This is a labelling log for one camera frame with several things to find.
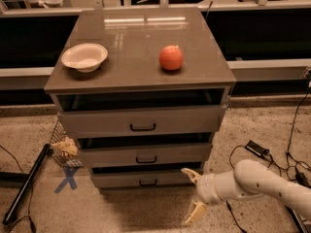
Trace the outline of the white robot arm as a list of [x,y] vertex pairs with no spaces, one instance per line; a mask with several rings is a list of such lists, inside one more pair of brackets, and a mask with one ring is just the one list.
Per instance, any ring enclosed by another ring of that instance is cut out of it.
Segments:
[[276,175],[269,168],[251,159],[239,161],[232,171],[199,175],[183,168],[195,184],[197,200],[192,200],[185,225],[193,225],[208,206],[227,199],[248,200],[267,195],[283,203],[306,219],[311,219],[311,189]]

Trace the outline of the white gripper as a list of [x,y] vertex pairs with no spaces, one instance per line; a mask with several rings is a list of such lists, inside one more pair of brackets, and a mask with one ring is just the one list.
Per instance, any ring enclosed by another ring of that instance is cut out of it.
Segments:
[[201,176],[189,168],[183,168],[181,172],[187,175],[190,181],[196,184],[196,193],[200,201],[192,200],[190,209],[185,219],[185,226],[191,226],[202,218],[207,210],[207,205],[218,205],[222,199],[217,193],[215,174]]

